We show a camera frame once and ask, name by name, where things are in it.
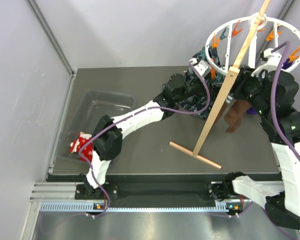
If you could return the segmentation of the white round sock hanger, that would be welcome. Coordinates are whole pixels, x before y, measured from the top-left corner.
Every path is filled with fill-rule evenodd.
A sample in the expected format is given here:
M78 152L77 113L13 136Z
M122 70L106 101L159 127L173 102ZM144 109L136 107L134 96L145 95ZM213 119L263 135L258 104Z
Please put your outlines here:
M228 21L228 22L222 24L221 26L219 26L218 28L216 28L210 34L210 36L207 38L206 43L205 43L205 54L206 54L206 60L210 64L212 69L214 69L216 72L219 72L220 74L222 74L224 76L227 75L227 72L230 68L229 62L230 62L230 53L231 53L231 42L232 42L232 39L241 32L241 30L237 30L237 26L238 26L238 24L240 24L242 22L247 22L248 27L250 29L251 25L256 20L256 15L257 15L257 13L254 13L251 16L246 16L243 18L237 18L237 19ZM283 20L273 18L273 17L268 17L264 14L262 17L262 22L259 24L259 26L257 28L257 32L246 52L246 54L248 54L247 63L248 63L249 67L252 67L252 68L256 67L258 33L268 23L272 24L272 30L268 34L268 36L266 37L265 40L267 42L272 41L273 48L268 48L268 49L264 50L263 56L265 57L266 63L258 66L256 68L256 70L254 70L253 75L259 74L262 70L273 71L277 68L279 60L285 61L287 58L289 58L290 55L283 56L281 53L279 53L279 36L280 36L280 31L278 30L279 27L284 27L284 28L290 30L294 35L296 35L296 37L298 38L298 41L299 41L299 45L300 45L300 31L297 28L295 28L293 25L291 25ZM209 56L208 48L211 47L211 45L212 45L213 36L216 35L217 37L220 38L220 35L221 35L223 29L227 26L229 26L229 29L228 29L228 37L226 38L227 45L226 45L226 50L225 50L225 55L224 55L225 63L224 63L223 67L219 67L213 62L213 59ZM295 60L292 64L292 66L287 68L285 71L289 73L292 70L294 70L299 64L300 64L300 57L297 60Z

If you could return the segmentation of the dark patterned sock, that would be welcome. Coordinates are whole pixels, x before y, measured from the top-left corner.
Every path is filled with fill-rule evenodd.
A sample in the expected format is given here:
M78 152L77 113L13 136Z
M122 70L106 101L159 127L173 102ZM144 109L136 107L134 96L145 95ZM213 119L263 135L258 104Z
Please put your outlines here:
M209 53L209 56L213 59L213 62L218 67L221 67L217 48L209 47L208 53ZM196 60L198 62L204 61L205 63L208 63L207 57L206 57L206 52L205 52L205 47L203 47L201 51L199 51L195 55L193 55L193 58L196 58ZM212 78L211 73L204 76L206 85L207 85L207 87L209 89L209 93L210 93L209 105L205 111L195 114L196 117L204 119L204 120L207 119L207 117L212 109L212 106L215 102L215 99L219 93L220 87L225 79L225 76L217 71L213 74L214 74L214 78ZM203 109L206 106L206 104L208 102L206 90L205 90L202 82L200 81L200 79L197 77L197 75L193 72L193 70L190 67L185 72L184 79L185 79L185 83L188 86L190 86L191 84L194 84L194 83L199 83L200 86L203 87L203 90L200 93L197 93L197 94L190 96L190 97L186 98L185 100L181 101L179 103L179 105L183 109L185 109L186 111L189 111L189 112L200 111L201 109Z

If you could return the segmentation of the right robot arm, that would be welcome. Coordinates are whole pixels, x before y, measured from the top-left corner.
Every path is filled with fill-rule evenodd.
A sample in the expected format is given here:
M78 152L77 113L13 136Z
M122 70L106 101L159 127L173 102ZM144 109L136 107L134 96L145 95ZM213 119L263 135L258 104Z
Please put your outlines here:
M300 112L293 108L299 84L292 74L282 70L272 99L276 72L262 70L253 75L253 71L243 66L231 93L257 110L279 162L284 190L272 189L242 172L232 172L222 182L223 192L229 198L243 195L252 200L278 227L300 230Z

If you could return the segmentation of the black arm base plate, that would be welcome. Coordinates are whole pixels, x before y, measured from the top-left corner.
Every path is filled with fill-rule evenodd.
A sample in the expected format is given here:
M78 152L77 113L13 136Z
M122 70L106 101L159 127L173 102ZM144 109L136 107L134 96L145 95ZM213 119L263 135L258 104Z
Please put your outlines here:
M208 182L107 182L93 188L87 182L76 187L76 200L97 200L109 195L112 201L128 197L145 197L158 200L160 197L198 197L200 200L225 200L237 196L222 183Z

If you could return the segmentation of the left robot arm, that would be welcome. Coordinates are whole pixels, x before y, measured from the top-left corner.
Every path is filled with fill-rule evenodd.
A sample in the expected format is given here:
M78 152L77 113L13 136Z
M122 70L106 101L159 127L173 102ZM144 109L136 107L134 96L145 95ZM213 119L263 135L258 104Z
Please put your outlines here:
M120 116L103 116L93 134L81 133L80 144L72 147L89 164L86 192L99 198L104 191L106 173L121 152L122 141L129 134L151 123L163 121L174 113L194 115L206 119L212 105L210 92L211 68L204 57L197 54L188 62L184 74L173 74L162 91L147 104Z

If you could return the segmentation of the brown sock with stripes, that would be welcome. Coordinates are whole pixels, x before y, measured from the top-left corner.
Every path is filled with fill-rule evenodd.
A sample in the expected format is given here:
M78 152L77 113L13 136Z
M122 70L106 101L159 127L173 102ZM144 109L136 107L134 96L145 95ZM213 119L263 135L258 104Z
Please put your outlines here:
M228 124L226 133L234 133L242 124L242 119L247 110L251 107L247 100L236 100L224 116L225 122Z

